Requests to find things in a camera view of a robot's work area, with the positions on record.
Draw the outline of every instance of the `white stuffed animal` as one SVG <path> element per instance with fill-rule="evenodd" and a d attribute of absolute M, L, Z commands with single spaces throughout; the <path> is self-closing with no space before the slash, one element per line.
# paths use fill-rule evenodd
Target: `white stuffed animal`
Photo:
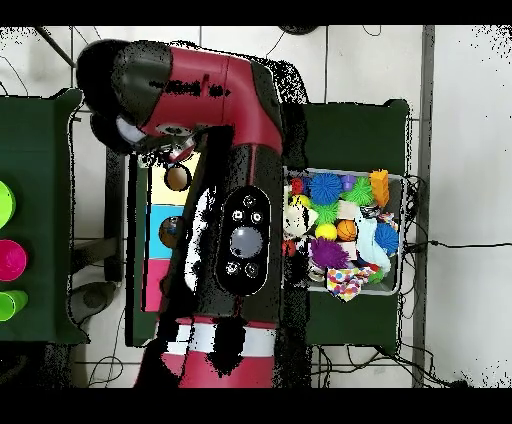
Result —
<path fill-rule="evenodd" d="M 291 240 L 302 237 L 315 224 L 318 213 L 300 203 L 288 204 L 290 186 L 284 187 L 283 203 L 283 239 Z"/>

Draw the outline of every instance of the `blue panel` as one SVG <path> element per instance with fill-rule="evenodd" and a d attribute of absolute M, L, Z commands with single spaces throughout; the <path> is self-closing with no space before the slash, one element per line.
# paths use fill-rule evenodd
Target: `blue panel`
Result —
<path fill-rule="evenodd" d="M 160 225 L 166 218 L 171 216 L 181 216 L 183 206 L 170 205 L 151 205 L 150 233 L 149 233 L 149 258 L 150 259 L 170 259 L 172 249 L 165 247 L 158 237 Z"/>

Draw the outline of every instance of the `colored panel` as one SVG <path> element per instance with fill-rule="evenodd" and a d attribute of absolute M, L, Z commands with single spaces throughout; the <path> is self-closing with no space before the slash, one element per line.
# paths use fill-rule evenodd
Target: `colored panel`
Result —
<path fill-rule="evenodd" d="M 166 247 L 158 236 L 162 222 L 171 216 L 181 216 L 183 206 L 151 205 L 150 234 L 149 234 L 149 258 L 170 259 L 172 249 Z"/>
<path fill-rule="evenodd" d="M 190 159 L 182 162 L 186 166 L 192 176 L 196 171 L 197 162 L 199 161 L 199 153 L 194 153 Z M 185 191 L 173 191 L 165 185 L 165 168 L 154 166 L 152 168 L 151 180 L 151 204 L 152 205 L 185 205 L 188 196 L 188 189 Z"/>
<path fill-rule="evenodd" d="M 167 275 L 170 259 L 149 259 L 148 279 L 146 285 L 146 312 L 158 312 L 162 292 L 160 281 Z"/>

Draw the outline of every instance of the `gray knob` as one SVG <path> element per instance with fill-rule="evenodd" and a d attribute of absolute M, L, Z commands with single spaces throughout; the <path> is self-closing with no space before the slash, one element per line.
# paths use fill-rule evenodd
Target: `gray knob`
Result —
<path fill-rule="evenodd" d="M 239 258 L 252 258 L 260 253 L 263 237 L 258 230 L 251 227 L 238 227 L 231 234 L 231 252 Z"/>

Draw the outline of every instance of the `white stripe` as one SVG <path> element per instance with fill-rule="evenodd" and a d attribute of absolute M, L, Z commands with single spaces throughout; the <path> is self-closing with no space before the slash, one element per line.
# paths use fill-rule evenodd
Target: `white stripe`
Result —
<path fill-rule="evenodd" d="M 167 343 L 167 352 L 173 355 L 185 355 L 190 339 L 190 325 L 180 325 L 175 342 Z"/>
<path fill-rule="evenodd" d="M 185 355 L 187 346 L 189 350 L 202 353 L 213 352 L 215 341 L 215 324 L 194 324 L 194 334 L 189 342 L 190 325 L 180 325 L 176 342 L 167 344 L 167 351 L 174 355 Z M 274 356 L 275 330 L 265 328 L 245 328 L 245 342 L 242 351 L 243 357 L 268 358 Z"/>

